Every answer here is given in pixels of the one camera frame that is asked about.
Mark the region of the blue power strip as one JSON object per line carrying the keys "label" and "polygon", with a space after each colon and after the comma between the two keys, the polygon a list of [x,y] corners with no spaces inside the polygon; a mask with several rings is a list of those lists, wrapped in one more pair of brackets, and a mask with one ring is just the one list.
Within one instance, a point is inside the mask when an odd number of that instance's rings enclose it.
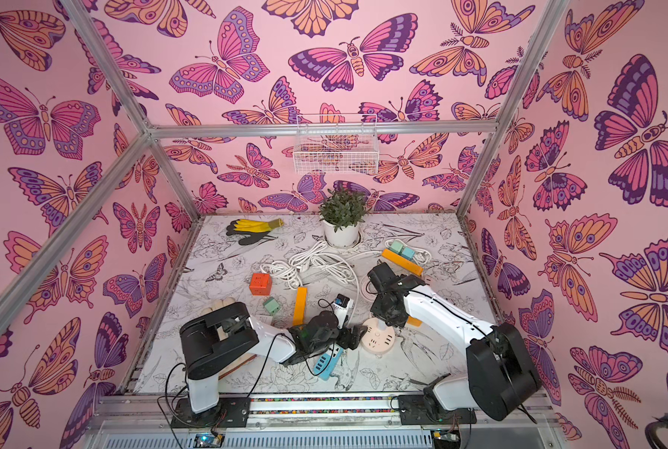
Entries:
{"label": "blue power strip", "polygon": [[326,353],[320,355],[313,368],[313,374],[323,381],[328,381],[332,372],[336,369],[343,352],[343,348],[339,345],[334,345]]}

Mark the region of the pink round socket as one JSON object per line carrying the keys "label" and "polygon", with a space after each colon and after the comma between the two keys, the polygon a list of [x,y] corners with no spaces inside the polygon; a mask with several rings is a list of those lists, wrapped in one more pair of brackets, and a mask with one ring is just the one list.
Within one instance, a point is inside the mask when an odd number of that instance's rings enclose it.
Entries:
{"label": "pink round socket", "polygon": [[372,355],[384,355],[394,348],[397,335],[393,327],[383,320],[371,317],[363,323],[366,332],[363,334],[360,347]]}

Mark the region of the green USB charger plug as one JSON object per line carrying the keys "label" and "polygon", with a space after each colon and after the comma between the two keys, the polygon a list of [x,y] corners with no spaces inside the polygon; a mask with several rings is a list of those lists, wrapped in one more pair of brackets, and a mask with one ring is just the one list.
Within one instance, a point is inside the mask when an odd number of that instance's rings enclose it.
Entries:
{"label": "green USB charger plug", "polygon": [[269,297],[266,299],[263,302],[263,307],[272,316],[276,315],[281,310],[280,303],[274,299],[274,297]]}

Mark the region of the orange cube socket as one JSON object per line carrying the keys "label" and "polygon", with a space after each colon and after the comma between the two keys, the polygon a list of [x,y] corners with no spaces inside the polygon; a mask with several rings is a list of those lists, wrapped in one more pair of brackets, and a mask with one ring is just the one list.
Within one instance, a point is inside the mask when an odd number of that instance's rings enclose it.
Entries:
{"label": "orange cube socket", "polygon": [[272,289],[272,278],[268,273],[257,272],[252,275],[250,292],[255,297],[268,297]]}

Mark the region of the small yellow power strip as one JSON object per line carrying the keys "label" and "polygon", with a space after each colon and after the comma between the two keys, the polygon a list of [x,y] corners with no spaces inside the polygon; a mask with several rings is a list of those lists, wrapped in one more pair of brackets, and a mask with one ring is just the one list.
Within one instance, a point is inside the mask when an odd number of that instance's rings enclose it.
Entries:
{"label": "small yellow power strip", "polygon": [[422,322],[416,318],[409,317],[407,319],[406,325],[409,327],[421,327]]}

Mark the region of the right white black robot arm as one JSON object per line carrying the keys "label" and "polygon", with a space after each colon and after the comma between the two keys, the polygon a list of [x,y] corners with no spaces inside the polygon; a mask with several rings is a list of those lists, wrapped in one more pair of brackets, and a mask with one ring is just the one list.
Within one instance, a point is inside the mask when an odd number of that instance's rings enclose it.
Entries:
{"label": "right white black robot arm", "polygon": [[376,292],[371,313],[390,327],[414,318],[436,331],[466,358],[466,374],[446,374],[423,390],[425,410],[435,420],[478,409],[502,421],[543,386],[516,327],[495,325],[456,307],[414,274],[397,275],[386,264],[368,273]]}

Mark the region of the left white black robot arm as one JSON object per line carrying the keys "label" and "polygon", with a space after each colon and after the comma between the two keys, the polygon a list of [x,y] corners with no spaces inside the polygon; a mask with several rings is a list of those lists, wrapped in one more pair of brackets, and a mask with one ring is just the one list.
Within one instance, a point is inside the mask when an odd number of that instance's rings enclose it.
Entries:
{"label": "left white black robot arm", "polygon": [[346,327],[346,315],[347,310],[333,305],[307,323],[278,329],[252,316],[244,303],[233,302],[185,323],[179,335],[192,413],[218,406],[220,378],[244,355],[291,366],[329,354],[328,361],[313,369],[316,376],[327,372],[335,357],[358,348],[367,332],[364,325]]}

